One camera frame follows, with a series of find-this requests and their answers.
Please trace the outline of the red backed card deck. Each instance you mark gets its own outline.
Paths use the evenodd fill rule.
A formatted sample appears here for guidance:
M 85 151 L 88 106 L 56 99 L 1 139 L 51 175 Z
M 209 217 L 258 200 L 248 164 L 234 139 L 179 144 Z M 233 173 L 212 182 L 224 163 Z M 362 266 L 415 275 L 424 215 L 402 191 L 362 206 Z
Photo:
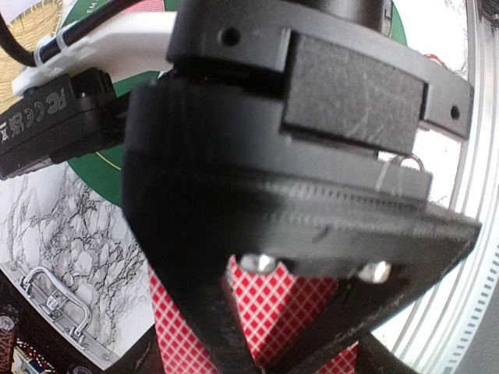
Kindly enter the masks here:
M 162 373 L 215 373 L 207 350 L 192 332 L 154 271 L 149 272 Z M 307 279 L 279 266 L 252 275 L 231 261 L 227 269 L 243 331 L 254 361 L 268 365 L 318 317 L 332 299 L 331 278 Z

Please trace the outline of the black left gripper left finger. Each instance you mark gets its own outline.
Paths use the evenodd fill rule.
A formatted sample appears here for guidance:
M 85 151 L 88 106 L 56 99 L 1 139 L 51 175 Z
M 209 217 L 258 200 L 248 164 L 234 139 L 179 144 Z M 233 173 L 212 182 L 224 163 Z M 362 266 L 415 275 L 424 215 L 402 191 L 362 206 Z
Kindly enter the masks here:
M 105 374 L 159 374 L 160 372 L 161 352 L 154 326 L 149 328 L 115 364 L 104 370 Z

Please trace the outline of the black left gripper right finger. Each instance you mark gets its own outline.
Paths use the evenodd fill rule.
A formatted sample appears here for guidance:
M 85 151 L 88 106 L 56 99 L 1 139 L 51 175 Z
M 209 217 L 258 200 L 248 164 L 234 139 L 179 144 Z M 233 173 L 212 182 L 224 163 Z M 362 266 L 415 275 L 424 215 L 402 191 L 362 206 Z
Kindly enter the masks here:
M 356 354 L 358 374 L 417 374 L 404 362 L 396 358 L 374 335 L 368 334 L 359 340 Z

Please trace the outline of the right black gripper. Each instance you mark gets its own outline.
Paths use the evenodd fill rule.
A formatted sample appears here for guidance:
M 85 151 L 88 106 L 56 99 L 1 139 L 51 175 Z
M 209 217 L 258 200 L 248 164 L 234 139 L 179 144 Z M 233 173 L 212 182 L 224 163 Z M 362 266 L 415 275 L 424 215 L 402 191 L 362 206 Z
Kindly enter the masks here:
M 311 373 L 408 290 L 432 178 L 412 153 L 432 75 L 382 33 L 381 1 L 183 1 L 163 78 L 130 96 L 122 210 L 221 373 L 257 373 L 228 261 L 267 256 L 331 277 L 329 305 L 273 364 Z

